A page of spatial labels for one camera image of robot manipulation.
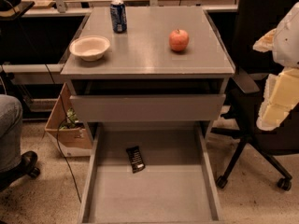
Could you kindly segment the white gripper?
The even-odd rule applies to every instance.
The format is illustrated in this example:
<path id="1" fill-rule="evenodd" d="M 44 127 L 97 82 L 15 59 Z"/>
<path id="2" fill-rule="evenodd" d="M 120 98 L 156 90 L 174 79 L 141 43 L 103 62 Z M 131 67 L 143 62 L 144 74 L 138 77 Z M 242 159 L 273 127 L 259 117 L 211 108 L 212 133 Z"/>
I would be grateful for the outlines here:
<path id="1" fill-rule="evenodd" d="M 277 29 L 259 38 L 253 49 L 272 50 L 274 62 L 286 67 L 277 76 L 268 76 L 256 120 L 260 130 L 272 131 L 299 104 L 299 3 L 290 9 Z"/>

